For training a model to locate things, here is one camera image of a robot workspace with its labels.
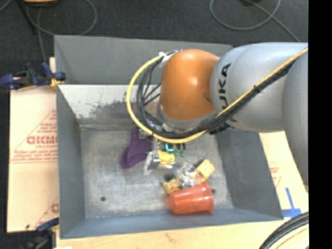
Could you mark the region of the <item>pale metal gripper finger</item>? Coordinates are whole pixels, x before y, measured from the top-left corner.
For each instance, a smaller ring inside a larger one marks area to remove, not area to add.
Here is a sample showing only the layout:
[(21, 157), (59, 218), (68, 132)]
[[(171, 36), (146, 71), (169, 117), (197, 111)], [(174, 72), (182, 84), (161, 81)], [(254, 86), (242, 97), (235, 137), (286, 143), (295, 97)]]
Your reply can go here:
[(150, 151), (147, 154), (144, 164), (144, 174), (149, 175), (152, 171), (156, 170), (161, 162), (157, 151)]

